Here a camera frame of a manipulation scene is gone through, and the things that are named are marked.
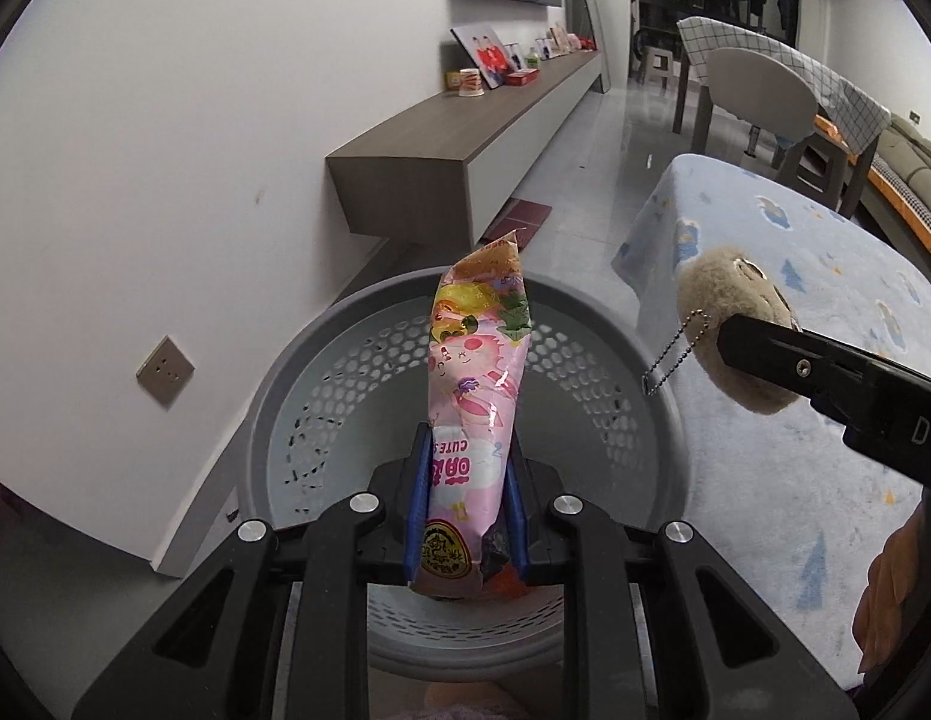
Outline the beige plush sloth toy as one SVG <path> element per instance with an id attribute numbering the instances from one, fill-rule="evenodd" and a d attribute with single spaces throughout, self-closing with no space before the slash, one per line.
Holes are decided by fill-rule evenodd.
<path id="1" fill-rule="evenodd" d="M 644 372 L 644 394 L 655 394 L 683 359 L 693 355 L 722 394 L 747 411 L 774 415 L 797 400 L 783 387 L 729 367 L 719 353 L 719 328 L 735 316 L 799 330 L 783 293 L 744 250 L 722 245 L 680 265 L 677 307 L 682 323 L 666 349 Z"/>

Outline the pink snack wrapper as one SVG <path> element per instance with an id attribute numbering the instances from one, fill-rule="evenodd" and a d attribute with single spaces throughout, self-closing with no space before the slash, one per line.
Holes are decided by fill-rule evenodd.
<path id="1" fill-rule="evenodd" d="M 483 592 L 530 335 L 514 232 L 442 275 L 429 324 L 428 514 L 413 580 L 424 595 Z"/>

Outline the light blue patterned rug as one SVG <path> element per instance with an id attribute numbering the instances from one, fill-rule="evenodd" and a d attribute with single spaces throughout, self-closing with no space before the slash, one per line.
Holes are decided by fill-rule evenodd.
<path id="1" fill-rule="evenodd" d="M 685 514 L 845 688 L 931 649 L 931 286 L 851 221 L 696 154 L 613 261 Z"/>

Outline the green sofa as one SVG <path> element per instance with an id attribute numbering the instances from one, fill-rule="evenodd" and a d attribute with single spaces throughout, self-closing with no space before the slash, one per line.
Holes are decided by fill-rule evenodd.
<path id="1" fill-rule="evenodd" d="M 931 140 L 893 114 L 879 137 L 869 182 L 931 255 Z"/>

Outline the grey perforated waste basket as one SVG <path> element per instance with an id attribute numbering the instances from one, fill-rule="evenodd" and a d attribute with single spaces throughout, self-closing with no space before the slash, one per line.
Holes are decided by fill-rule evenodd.
<path id="1" fill-rule="evenodd" d="M 428 314 L 441 273 L 412 271 L 333 305 L 294 338 L 244 422 L 239 507 L 273 527 L 310 522 L 403 458 L 426 418 Z M 522 453 L 630 527 L 685 511 L 690 488 L 678 406 L 646 397 L 648 349 L 604 305 L 527 277 L 534 321 L 516 429 Z M 429 681 L 496 679 L 561 656 L 563 598 L 439 601 L 367 594 L 372 667 Z"/>

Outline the checkered tablecloth dining table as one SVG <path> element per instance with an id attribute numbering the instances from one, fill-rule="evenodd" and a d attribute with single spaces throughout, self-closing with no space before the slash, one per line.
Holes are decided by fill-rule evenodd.
<path id="1" fill-rule="evenodd" d="M 849 218 L 892 114 L 848 78 L 760 32 L 678 21 L 683 71 L 700 83 L 691 151 L 705 153 L 722 109 L 779 140 L 776 179 Z"/>

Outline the grey dining chair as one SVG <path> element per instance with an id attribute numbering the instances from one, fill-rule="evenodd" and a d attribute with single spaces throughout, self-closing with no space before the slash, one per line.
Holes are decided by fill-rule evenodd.
<path id="1" fill-rule="evenodd" d="M 756 50 L 719 47 L 706 54 L 705 68 L 691 138 L 693 153 L 706 151 L 715 107 L 789 146 L 812 133 L 817 98 L 806 80 L 785 64 Z"/>

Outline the grey stool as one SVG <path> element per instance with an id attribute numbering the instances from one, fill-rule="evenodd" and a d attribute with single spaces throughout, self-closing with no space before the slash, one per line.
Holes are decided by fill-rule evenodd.
<path id="1" fill-rule="evenodd" d="M 646 46 L 639 66 L 637 81 L 639 83 L 657 82 L 662 89 L 669 87 L 673 76 L 673 52 L 664 47 Z"/>

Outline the dark red floor scale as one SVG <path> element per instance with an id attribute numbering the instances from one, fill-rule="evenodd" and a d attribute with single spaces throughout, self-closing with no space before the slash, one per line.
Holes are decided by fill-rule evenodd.
<path id="1" fill-rule="evenodd" d="M 514 232 L 517 247 L 524 250 L 550 215 L 552 215 L 550 205 L 530 202 L 530 200 L 511 199 L 483 232 L 481 242 L 493 242 L 506 236 L 508 232 Z"/>

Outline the red flat box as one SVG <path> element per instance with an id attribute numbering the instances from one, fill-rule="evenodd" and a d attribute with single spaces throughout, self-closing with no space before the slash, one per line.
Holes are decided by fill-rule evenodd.
<path id="1" fill-rule="evenodd" d="M 525 86 L 534 83 L 540 75 L 538 68 L 526 68 L 525 70 L 511 71 L 504 76 L 504 83 L 508 86 Z"/>

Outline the floating wooden tv cabinet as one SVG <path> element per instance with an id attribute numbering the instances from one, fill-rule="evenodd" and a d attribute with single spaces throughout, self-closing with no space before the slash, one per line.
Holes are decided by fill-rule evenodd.
<path id="1" fill-rule="evenodd" d="M 349 231 L 476 244 L 601 68 L 598 52 L 564 55 L 528 85 L 436 94 L 335 149 L 325 162 Z"/>

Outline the white paper cup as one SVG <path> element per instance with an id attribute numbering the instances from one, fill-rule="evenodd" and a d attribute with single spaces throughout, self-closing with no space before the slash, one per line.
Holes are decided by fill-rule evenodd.
<path id="1" fill-rule="evenodd" d="M 483 78 L 476 68 L 463 68 L 459 71 L 457 94 L 461 98 L 479 98 L 485 94 Z"/>

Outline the framed family photo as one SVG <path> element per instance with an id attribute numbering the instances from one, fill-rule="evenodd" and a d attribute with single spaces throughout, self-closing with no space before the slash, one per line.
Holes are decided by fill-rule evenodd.
<path id="1" fill-rule="evenodd" d="M 486 23 L 472 23 L 452 26 L 451 32 L 480 71 L 485 85 L 490 89 L 504 85 L 514 67 L 495 30 Z"/>

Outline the wall power socket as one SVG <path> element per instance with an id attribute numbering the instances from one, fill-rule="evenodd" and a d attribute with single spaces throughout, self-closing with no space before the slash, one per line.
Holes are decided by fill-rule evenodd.
<path id="1" fill-rule="evenodd" d="M 170 337 L 164 337 L 136 372 L 136 382 L 157 405 L 170 408 L 195 372 L 193 362 Z"/>

